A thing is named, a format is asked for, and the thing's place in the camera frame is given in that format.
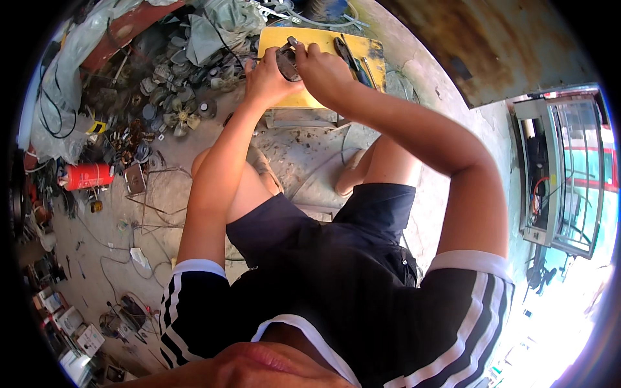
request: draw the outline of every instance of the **foot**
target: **foot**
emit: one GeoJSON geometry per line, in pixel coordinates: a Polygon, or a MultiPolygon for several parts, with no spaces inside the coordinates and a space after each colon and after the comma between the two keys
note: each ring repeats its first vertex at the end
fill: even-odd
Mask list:
{"type": "Polygon", "coordinates": [[[353,187],[363,182],[365,177],[356,177],[354,170],[358,167],[365,153],[366,150],[359,150],[347,162],[341,176],[338,177],[336,185],[334,185],[334,191],[339,196],[343,198],[350,196],[353,193],[353,187]]]}
{"type": "Polygon", "coordinates": [[[246,161],[254,167],[259,174],[261,182],[272,194],[277,195],[279,192],[284,191],[283,185],[278,181],[276,174],[274,174],[270,167],[270,162],[261,150],[254,146],[248,147],[246,161]]]}

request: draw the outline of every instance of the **workbench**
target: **workbench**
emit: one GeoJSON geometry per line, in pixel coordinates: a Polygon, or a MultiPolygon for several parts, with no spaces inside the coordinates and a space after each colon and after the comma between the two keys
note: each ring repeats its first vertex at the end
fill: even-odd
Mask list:
{"type": "MultiPolygon", "coordinates": [[[[340,37],[339,32],[329,30],[305,29],[298,27],[265,27],[261,31],[259,39],[258,57],[261,58],[265,54],[265,50],[269,47],[282,47],[287,43],[287,38],[293,36],[298,42],[304,43],[308,47],[311,43],[316,43],[322,52],[337,55],[334,48],[334,38],[340,37]]],[[[362,58],[366,57],[369,62],[369,68],[373,78],[378,85],[378,90],[386,92],[386,65],[384,64],[384,47],[379,40],[358,37],[356,35],[345,35],[345,40],[349,46],[352,55],[360,60],[361,66],[365,72],[368,72],[362,58]]],[[[326,114],[331,113],[319,101],[304,89],[301,92],[285,97],[281,102],[269,109],[265,114],[268,128],[275,127],[327,127],[337,129],[347,125],[348,122],[337,116],[334,120],[322,118],[327,117],[326,114]],[[296,115],[299,120],[291,118],[291,109],[306,109],[311,111],[298,111],[296,115]],[[277,115],[285,115],[288,117],[284,120],[275,119],[277,115]]]]}

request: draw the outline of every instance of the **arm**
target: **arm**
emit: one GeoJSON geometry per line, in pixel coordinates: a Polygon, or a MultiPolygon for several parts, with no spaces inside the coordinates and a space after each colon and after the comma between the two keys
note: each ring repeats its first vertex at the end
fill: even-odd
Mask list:
{"type": "Polygon", "coordinates": [[[203,258],[224,267],[226,215],[242,177],[252,132],[264,111],[304,88],[287,81],[276,66],[277,48],[252,69],[246,62],[246,95],[199,167],[188,200],[177,262],[203,258]]]}
{"type": "Polygon", "coordinates": [[[367,88],[345,62],[316,44],[296,48],[308,91],[325,107],[391,137],[451,178],[438,254],[479,250],[507,257],[508,220],[502,181],[485,146],[456,122],[420,105],[367,88]]]}

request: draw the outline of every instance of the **concrete floor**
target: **concrete floor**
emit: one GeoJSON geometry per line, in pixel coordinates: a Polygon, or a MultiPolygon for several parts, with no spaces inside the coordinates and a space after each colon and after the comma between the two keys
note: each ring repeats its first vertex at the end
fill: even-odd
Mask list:
{"type": "MultiPolygon", "coordinates": [[[[400,22],[372,0],[358,0],[355,4],[359,10],[363,10],[361,19],[372,25],[373,32],[368,34],[369,37],[376,35],[384,43],[387,62],[400,69],[412,82],[420,103],[464,125],[480,137],[494,156],[509,205],[509,259],[514,265],[513,275],[518,285],[515,295],[520,300],[516,302],[521,302],[520,296],[525,290],[524,262],[530,257],[531,244],[523,241],[518,232],[520,174],[506,103],[498,102],[469,110],[440,65],[400,22]],[[380,21],[382,27],[374,28],[380,21]]],[[[179,166],[189,171],[194,157],[215,142],[222,131],[222,122],[242,99],[243,85],[240,85],[237,90],[217,98],[218,113],[214,120],[205,120],[196,131],[184,138],[174,138],[169,134],[162,142],[156,141],[153,147],[161,151],[169,167],[179,166]]],[[[285,188],[285,195],[296,204],[336,208],[344,204],[344,200],[332,191],[343,168],[341,149],[345,150],[346,161],[357,148],[368,148],[379,135],[359,124],[352,125],[349,130],[326,132],[324,129],[267,130],[262,122],[257,129],[265,130],[266,133],[254,138],[252,144],[270,159],[271,167],[285,188]]],[[[162,174],[151,180],[152,196],[147,201],[168,212],[181,209],[187,204],[190,185],[190,179],[181,173],[162,174]]],[[[410,222],[404,231],[407,246],[423,270],[428,268],[437,249],[448,185],[448,178],[423,167],[410,222]]],[[[115,247],[140,247],[154,268],[158,263],[176,256],[181,238],[180,228],[160,229],[146,235],[142,235],[138,229],[134,231],[133,237],[130,228],[121,232],[117,228],[119,220],[131,223],[139,222],[142,218],[142,207],[125,199],[126,193],[124,180],[117,176],[111,190],[102,198],[102,212],[90,214],[88,210],[86,213],[78,211],[79,217],[104,245],[98,244],[79,220],[70,220],[64,216],[60,201],[55,203],[53,227],[58,238],[57,257],[66,267],[65,256],[69,256],[73,275],[57,288],[71,305],[76,306],[87,322],[96,325],[99,316],[107,311],[106,301],[112,302],[114,299],[100,262],[118,297],[128,291],[133,292],[154,310],[159,308],[162,293],[158,283],[166,284],[171,274],[170,266],[163,264],[157,267],[153,277],[145,279],[149,278],[151,271],[141,268],[137,263],[119,264],[107,258],[101,259],[101,256],[118,261],[127,261],[129,258],[126,251],[108,249],[108,243],[115,247]],[[76,251],[78,241],[84,241],[84,244],[76,251]],[[80,274],[78,263],[86,278],[80,274]]],[[[184,214],[185,211],[164,218],[171,223],[182,223],[184,214]]],[[[145,223],[162,224],[152,210],[145,213],[145,223]]],[[[234,247],[228,246],[227,257],[239,258],[234,247]]],[[[246,269],[243,261],[228,261],[226,272],[229,281],[234,281],[246,269]]],[[[243,308],[241,300],[230,302],[243,308]]],[[[144,329],[153,330],[149,323],[145,324],[144,329]]],[[[121,361],[134,374],[156,372],[163,369],[156,359],[158,357],[161,360],[158,342],[154,334],[146,335],[147,345],[135,338],[131,338],[128,345],[107,338],[103,350],[121,361]]]]}

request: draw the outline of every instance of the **knee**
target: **knee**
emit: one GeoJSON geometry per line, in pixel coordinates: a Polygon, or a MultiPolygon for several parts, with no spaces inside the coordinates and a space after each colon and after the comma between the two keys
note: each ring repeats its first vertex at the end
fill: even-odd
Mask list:
{"type": "Polygon", "coordinates": [[[199,167],[201,167],[202,161],[205,160],[205,156],[207,156],[207,154],[209,153],[209,150],[211,150],[211,147],[204,150],[203,152],[198,154],[197,157],[194,158],[194,161],[192,162],[192,170],[191,170],[192,178],[195,177],[196,173],[198,172],[199,167]]]}

